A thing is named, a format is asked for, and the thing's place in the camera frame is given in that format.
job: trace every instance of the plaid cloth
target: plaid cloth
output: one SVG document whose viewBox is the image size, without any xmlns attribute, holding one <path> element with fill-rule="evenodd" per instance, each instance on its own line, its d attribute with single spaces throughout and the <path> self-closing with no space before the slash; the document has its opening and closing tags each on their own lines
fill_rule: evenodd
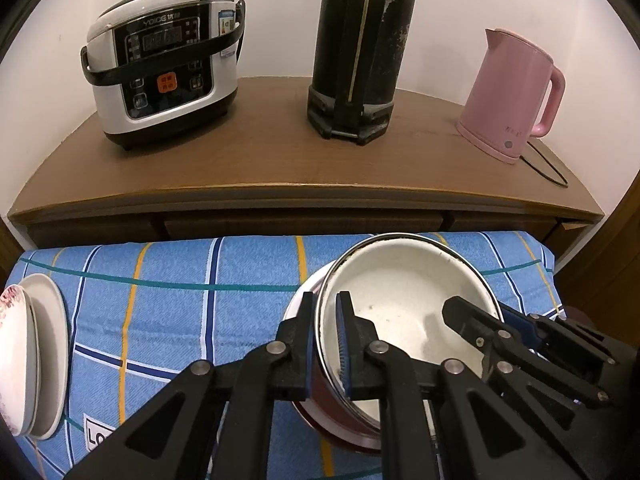
<svg viewBox="0 0 640 480">
<path fill-rule="evenodd" d="M 9 283 L 44 272 L 65 300 L 70 387 L 46 441 L 18 442 L 43 478 L 60 479 L 193 360 L 223 364 L 275 336 L 306 277 L 370 235 L 227 237 L 28 251 Z M 522 232 L 441 233 L 498 300 L 553 317 L 552 253 Z M 380 459 L 321 443 L 286 402 L 274 408 L 268 478 L 378 480 Z"/>
</svg>

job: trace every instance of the green stripe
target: green stripe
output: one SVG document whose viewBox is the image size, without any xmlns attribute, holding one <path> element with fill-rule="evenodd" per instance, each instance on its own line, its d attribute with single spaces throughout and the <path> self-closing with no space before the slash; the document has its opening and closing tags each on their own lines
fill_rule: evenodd
<svg viewBox="0 0 640 480">
<path fill-rule="evenodd" d="M 152 282 L 150 280 L 136 280 L 134 278 L 124 278 L 123 276 L 109 276 L 108 274 L 96 274 L 95 272 L 83 272 L 82 270 L 62 269 L 61 267 L 52 267 L 47 264 L 41 264 L 34 260 L 20 258 L 21 261 L 30 265 L 41 267 L 47 270 L 60 272 L 61 274 L 70 274 L 71 276 L 80 276 L 82 278 L 93 278 L 95 280 L 103 280 L 104 282 L 129 283 L 129 285 L 153 286 L 155 288 L 182 288 L 185 290 L 242 290 L 249 292 L 296 292 L 299 285 L 239 285 L 219 283 L 174 283 L 174 282 Z"/>
<path fill-rule="evenodd" d="M 364 478 L 365 476 L 376 475 L 378 473 L 382 473 L 381 467 L 338 476 L 321 476 L 319 478 L 309 478 L 308 480 L 355 480 L 356 478 Z"/>
<path fill-rule="evenodd" d="M 526 264 L 515 265 L 513 267 L 505 267 L 504 269 L 494 269 L 494 270 L 481 270 L 480 274 L 483 276 L 490 276 L 491 274 L 500 274 L 502 272 L 511 272 L 512 270 L 525 269 L 526 267 L 530 267 L 533 265 L 537 265 L 541 260 L 531 260 Z"/>
<path fill-rule="evenodd" d="M 65 420 L 71 424 L 74 428 L 76 428 L 76 430 L 80 430 L 84 433 L 84 428 L 82 426 L 80 426 L 80 424 L 78 424 L 76 421 L 74 421 L 72 418 L 70 418 L 69 416 L 65 415 Z"/>
</svg>

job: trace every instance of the yellow stripe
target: yellow stripe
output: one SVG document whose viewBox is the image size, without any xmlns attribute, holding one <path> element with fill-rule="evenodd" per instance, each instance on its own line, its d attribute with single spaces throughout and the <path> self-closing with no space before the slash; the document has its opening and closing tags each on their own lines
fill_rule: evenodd
<svg viewBox="0 0 640 480">
<path fill-rule="evenodd" d="M 443 244 L 445 244 L 447 247 L 449 247 L 449 242 L 446 241 L 444 236 L 442 236 L 440 233 L 432 233 L 432 234 L 436 235 Z"/>
<path fill-rule="evenodd" d="M 62 251 L 64 251 L 66 249 L 66 247 L 63 247 L 62 249 L 60 249 L 56 255 L 53 257 L 53 261 L 51 263 L 51 267 L 55 267 L 56 266 L 56 261 L 58 260 L 58 257 L 60 256 L 60 254 L 62 254 Z M 49 271 L 49 277 L 51 277 L 51 273 L 53 272 L 53 270 Z"/>
<path fill-rule="evenodd" d="M 38 443 L 35 440 L 29 439 L 29 441 L 33 444 L 33 447 L 36 449 L 36 459 L 38 460 L 38 469 L 40 469 L 40 476 L 42 476 L 43 480 L 47 480 L 47 475 L 44 473 L 44 466 L 42 465 L 42 457 L 40 456 L 40 450 L 38 449 Z"/>
<path fill-rule="evenodd" d="M 296 236 L 296 245 L 298 246 L 298 269 L 300 270 L 300 283 L 306 282 L 306 255 L 305 243 L 302 236 Z"/>
<path fill-rule="evenodd" d="M 331 444 L 322 437 L 320 437 L 320 455 L 322 456 L 324 476 L 334 476 L 334 459 L 331 456 Z"/>
<path fill-rule="evenodd" d="M 151 247 L 152 243 L 153 242 L 145 245 L 138 255 L 138 260 L 136 261 L 136 269 L 133 271 L 134 280 L 140 278 L 142 260 L 145 257 L 146 250 Z M 124 379 L 127 372 L 127 353 L 129 352 L 129 323 L 131 323 L 131 314 L 133 313 L 133 304 L 136 300 L 137 288 L 137 285 L 131 285 L 131 290 L 129 291 L 129 301 L 127 301 L 127 311 L 124 315 L 124 323 L 122 324 L 122 354 L 120 355 L 120 358 L 122 359 L 122 366 L 120 366 L 120 382 L 118 384 L 118 418 L 120 419 L 120 424 L 123 424 L 126 419 L 126 415 L 124 412 Z"/>
<path fill-rule="evenodd" d="M 514 233 L 516 233 L 518 235 L 518 238 L 522 240 L 524 247 L 527 249 L 527 253 L 529 253 L 529 256 L 531 256 L 531 259 L 537 260 L 536 255 L 533 253 L 533 251 L 529 247 L 529 244 L 527 244 L 527 241 L 520 235 L 519 232 L 514 231 Z M 542 263 L 538 263 L 536 267 L 538 268 L 538 272 L 540 273 L 540 277 L 542 278 L 542 281 L 546 285 L 546 290 L 549 291 L 549 296 L 551 297 L 551 303 L 554 304 L 554 309 L 558 314 L 560 314 L 560 309 L 558 308 L 558 304 L 556 303 L 556 298 L 554 298 L 554 292 L 551 290 L 551 285 L 549 285 L 549 282 L 546 280 L 545 269 L 542 267 Z"/>
<path fill-rule="evenodd" d="M 306 269 L 305 243 L 302 236 L 296 236 L 296 246 L 298 247 L 300 283 L 305 283 L 308 270 Z M 334 476 L 334 458 L 331 453 L 331 444 L 322 437 L 320 437 L 320 457 L 322 458 L 322 471 L 324 471 L 324 476 Z"/>
</svg>

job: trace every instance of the brown tabletop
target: brown tabletop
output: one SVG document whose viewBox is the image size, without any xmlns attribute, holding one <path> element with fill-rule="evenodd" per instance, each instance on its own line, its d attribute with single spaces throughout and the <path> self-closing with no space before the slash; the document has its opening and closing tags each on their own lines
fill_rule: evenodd
<svg viewBox="0 0 640 480">
<path fill-rule="evenodd" d="M 306 121 L 308 78 L 239 81 L 227 117 L 161 146 L 125 152 L 89 117 L 44 161 L 9 212 L 29 224 L 143 212 L 376 207 L 541 214 L 589 222 L 602 211 L 542 142 L 563 189 L 522 161 L 460 136 L 460 105 L 396 92 L 388 132 L 367 146 L 322 139 Z M 527 146 L 526 155 L 545 163 Z"/>
</svg>

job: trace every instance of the control panel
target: control panel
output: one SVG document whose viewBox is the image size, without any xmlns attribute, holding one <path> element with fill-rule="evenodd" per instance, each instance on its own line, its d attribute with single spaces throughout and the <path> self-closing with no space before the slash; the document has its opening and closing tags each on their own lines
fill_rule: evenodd
<svg viewBox="0 0 640 480">
<path fill-rule="evenodd" d="M 114 30 L 118 65 L 210 38 L 209 4 L 164 10 Z M 210 58 L 122 85 L 127 114 L 140 119 L 204 97 L 213 88 Z"/>
</svg>

